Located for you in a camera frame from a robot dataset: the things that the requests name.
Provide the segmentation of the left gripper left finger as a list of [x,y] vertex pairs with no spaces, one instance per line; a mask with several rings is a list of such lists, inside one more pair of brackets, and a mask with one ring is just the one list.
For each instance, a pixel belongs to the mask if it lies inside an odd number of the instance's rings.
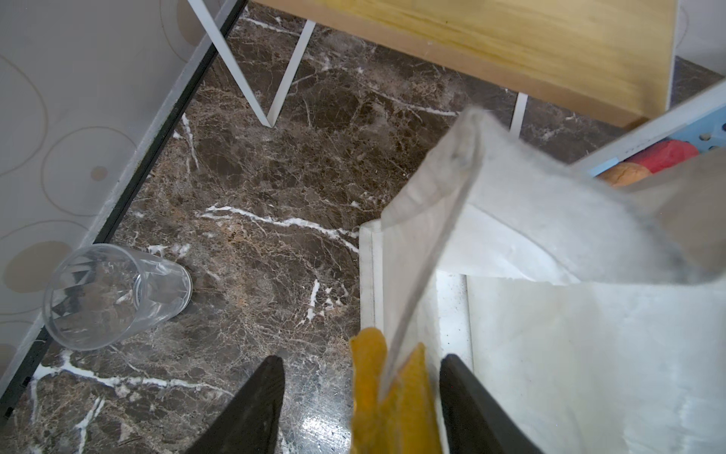
[[284,362],[268,356],[189,453],[273,453],[285,396]]

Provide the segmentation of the white grocery bag yellow handles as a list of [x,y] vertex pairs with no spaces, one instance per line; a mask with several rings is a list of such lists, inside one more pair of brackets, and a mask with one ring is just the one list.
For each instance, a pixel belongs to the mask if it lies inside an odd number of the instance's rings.
[[447,353],[546,453],[725,450],[725,153],[629,187],[464,111],[380,219],[377,399]]

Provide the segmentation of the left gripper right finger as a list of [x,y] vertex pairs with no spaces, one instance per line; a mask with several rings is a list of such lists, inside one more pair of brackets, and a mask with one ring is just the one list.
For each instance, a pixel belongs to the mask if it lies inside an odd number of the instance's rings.
[[439,385],[451,453],[542,453],[458,356],[442,360]]

